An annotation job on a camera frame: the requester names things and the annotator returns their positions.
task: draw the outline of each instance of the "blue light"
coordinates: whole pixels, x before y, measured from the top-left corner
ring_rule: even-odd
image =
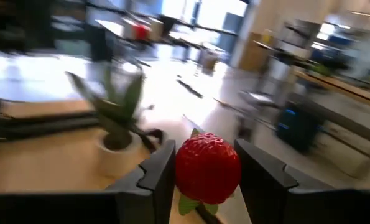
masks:
[[[285,129],[289,129],[289,127],[285,124],[282,124],[282,123],[279,123],[279,126],[282,127],[282,128],[285,128]]]
[[[292,115],[296,115],[296,112],[294,112],[294,111],[292,111],[292,110],[290,110],[290,109],[286,109],[286,111],[285,111],[285,112],[290,113],[290,114],[292,114]]]

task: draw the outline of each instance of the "floor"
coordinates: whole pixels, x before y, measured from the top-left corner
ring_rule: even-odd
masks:
[[[235,140],[234,130],[236,130],[237,125],[235,113],[219,107],[213,97],[230,101],[234,105],[245,106],[237,97],[237,92],[242,89],[254,88],[256,84],[255,74],[233,70],[226,65],[218,64],[213,76],[200,75],[205,80],[200,82],[204,89],[204,98],[200,99],[190,94],[176,81],[177,75],[191,77],[195,72],[195,65],[191,63],[185,65],[182,62],[171,60],[150,62],[150,64],[152,65],[151,68],[144,69],[147,79],[141,105],[155,104],[156,110],[166,112],[154,114],[154,116],[160,116],[160,119],[169,120],[170,117],[184,114],[205,131],[213,132],[229,142]],[[5,55],[1,54],[0,98],[30,102],[79,99],[80,97],[73,91],[65,71],[86,78],[89,84],[97,88],[102,67],[100,63],[89,63],[83,58],[64,55],[57,57],[6,58]],[[273,90],[273,83],[268,83],[265,91],[272,93]],[[334,110],[340,110],[344,107],[336,102],[343,100],[335,101],[336,97],[339,96],[325,95],[316,100],[327,107],[332,107]],[[267,110],[262,117],[265,120],[270,120],[274,115],[274,110]],[[273,130],[263,124],[258,124],[254,142],[257,147],[269,154],[334,187],[370,188],[370,174],[355,179],[346,175],[338,167],[333,166],[332,161],[323,159],[319,155],[301,155],[277,139]],[[340,156],[336,155],[336,158],[338,157],[344,157],[344,153]],[[349,163],[348,158],[345,161],[340,161],[341,164]],[[225,214],[223,219],[227,220],[228,223],[249,223],[247,217],[229,212],[233,211],[233,207],[243,211],[245,209],[244,204],[241,204],[238,200],[231,200],[220,206],[219,212]]]

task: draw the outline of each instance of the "red strawberry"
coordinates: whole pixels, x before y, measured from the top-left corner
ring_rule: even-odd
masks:
[[[240,183],[240,159],[229,143],[214,134],[184,142],[175,158],[176,185],[192,200],[223,203]]]

